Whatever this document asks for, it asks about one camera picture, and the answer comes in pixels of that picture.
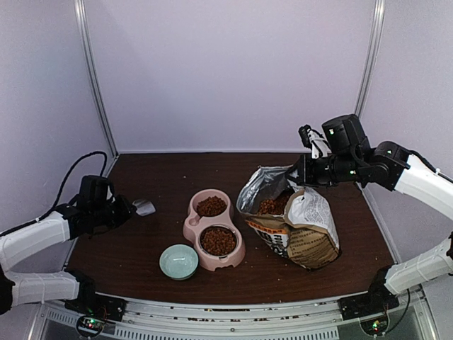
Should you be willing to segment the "brown dog food bag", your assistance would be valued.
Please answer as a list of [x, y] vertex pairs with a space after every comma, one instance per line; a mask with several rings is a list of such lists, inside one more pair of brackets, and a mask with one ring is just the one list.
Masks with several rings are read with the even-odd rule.
[[241, 189], [236, 209], [274, 253], [317, 270], [340, 256], [331, 207], [316, 190], [288, 180], [288, 169], [260, 166]]

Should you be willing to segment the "metal food scoop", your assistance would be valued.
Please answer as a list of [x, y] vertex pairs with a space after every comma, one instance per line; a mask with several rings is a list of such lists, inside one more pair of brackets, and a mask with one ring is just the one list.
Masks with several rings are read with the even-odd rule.
[[152, 215], [156, 212], [154, 204], [149, 200], [137, 199], [132, 202], [132, 205], [135, 208], [135, 213], [140, 217]]

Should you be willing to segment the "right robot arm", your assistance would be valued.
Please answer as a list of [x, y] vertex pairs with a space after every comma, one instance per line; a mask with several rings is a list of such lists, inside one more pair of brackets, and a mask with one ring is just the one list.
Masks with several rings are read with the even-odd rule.
[[[419, 152], [396, 142], [383, 141], [373, 147], [356, 115], [331, 118], [320, 131], [303, 125], [298, 133], [308, 152], [287, 170], [290, 183], [324, 188], [349, 182], [362, 188], [375, 184], [452, 219], [452, 179]], [[448, 235], [433, 248], [381, 269], [363, 297], [363, 307], [378, 312], [390, 295], [450, 274], [452, 236]]]

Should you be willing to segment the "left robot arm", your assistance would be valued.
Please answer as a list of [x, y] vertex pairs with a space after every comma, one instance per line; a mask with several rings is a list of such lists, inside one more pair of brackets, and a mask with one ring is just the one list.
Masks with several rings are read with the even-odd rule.
[[116, 195], [105, 177], [88, 175], [79, 193], [51, 209], [42, 219], [1, 233], [1, 313], [12, 307], [51, 300], [68, 300], [88, 315], [102, 307], [93, 279], [82, 272], [15, 273], [13, 267], [32, 255], [83, 234], [96, 235], [97, 227], [116, 229], [128, 221], [136, 207]]

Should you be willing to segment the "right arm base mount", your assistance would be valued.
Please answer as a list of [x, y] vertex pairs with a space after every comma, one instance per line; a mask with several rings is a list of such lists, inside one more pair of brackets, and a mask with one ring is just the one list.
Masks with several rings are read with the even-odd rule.
[[338, 301], [343, 320], [379, 314], [399, 306], [398, 298], [391, 293], [366, 292], [342, 297]]

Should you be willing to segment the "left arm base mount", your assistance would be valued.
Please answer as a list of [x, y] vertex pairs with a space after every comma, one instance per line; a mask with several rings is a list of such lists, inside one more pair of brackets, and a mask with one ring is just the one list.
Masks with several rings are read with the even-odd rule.
[[118, 297], [111, 297], [96, 293], [88, 300], [65, 300], [64, 307], [68, 310], [96, 319], [121, 322], [125, 313], [127, 302]]

